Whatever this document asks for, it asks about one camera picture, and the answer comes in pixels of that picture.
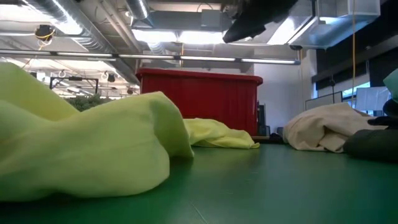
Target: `table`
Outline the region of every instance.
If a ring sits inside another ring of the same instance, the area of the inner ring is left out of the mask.
[[[1,223],[398,223],[398,165],[345,154],[195,148],[131,197],[0,203]]]

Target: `red container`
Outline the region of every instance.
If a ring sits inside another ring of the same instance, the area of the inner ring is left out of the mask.
[[[257,133],[257,86],[261,77],[142,68],[141,93],[162,91],[184,118],[215,119]]]

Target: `green floor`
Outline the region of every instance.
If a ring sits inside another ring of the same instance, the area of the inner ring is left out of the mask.
[[[398,166],[280,145],[196,148],[144,194],[0,206],[1,223],[398,223]]]

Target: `white fabric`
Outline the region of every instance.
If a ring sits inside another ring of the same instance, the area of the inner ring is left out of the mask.
[[[368,125],[367,114],[347,103],[320,106],[305,111],[284,128],[284,140],[298,150],[343,152],[348,137],[362,129],[385,129]]]

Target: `red bin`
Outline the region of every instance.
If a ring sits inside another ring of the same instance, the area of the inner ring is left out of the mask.
[[[257,133],[257,86],[261,77],[142,68],[141,93],[162,91],[184,118],[215,119]]]

